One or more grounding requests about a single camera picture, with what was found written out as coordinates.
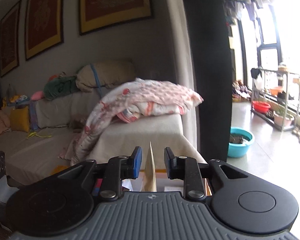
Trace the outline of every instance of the pink pillow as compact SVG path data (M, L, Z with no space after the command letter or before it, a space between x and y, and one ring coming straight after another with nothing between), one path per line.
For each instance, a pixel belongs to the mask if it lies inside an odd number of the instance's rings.
M31 96L31 100L32 101L38 101L40 99L44 98L44 93L43 91L38 91L35 92L32 96Z

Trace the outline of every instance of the white blanket with red dots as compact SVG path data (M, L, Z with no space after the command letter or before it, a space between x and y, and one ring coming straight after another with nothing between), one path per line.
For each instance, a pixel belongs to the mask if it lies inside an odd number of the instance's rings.
M202 101L198 93L169 81L137 78L134 82L124 83L104 96L89 115L75 146L71 165L86 159L100 134L115 116L130 123L140 115L185 114L188 109L196 107Z

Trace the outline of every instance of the blue strap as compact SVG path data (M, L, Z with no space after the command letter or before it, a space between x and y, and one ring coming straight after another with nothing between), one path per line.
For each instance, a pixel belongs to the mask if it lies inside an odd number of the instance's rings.
M93 64L90 64L90 67L91 67L91 69L92 69L94 78L95 78L95 80L96 80L96 84L97 84L97 86L98 86L98 90L99 90L100 96L102 97L101 85L100 85L100 81L99 81L99 78L98 78L97 71L96 71L96 69L94 68Z

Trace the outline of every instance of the metal screw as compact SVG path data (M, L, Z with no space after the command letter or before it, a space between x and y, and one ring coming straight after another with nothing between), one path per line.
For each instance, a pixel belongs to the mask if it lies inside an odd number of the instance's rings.
M188 195L192 198L201 198L204 196L204 193L200 190L190 190Z
M100 192L100 196L103 198L114 198L116 193L112 190L104 190Z

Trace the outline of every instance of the red and gold artwork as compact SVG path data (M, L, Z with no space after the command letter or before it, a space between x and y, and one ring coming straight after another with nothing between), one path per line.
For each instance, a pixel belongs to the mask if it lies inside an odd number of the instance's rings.
M0 76L19 65L18 23L21 1L0 22Z
M62 0L28 0L26 59L63 42Z
M80 33L149 16L149 0L80 0Z

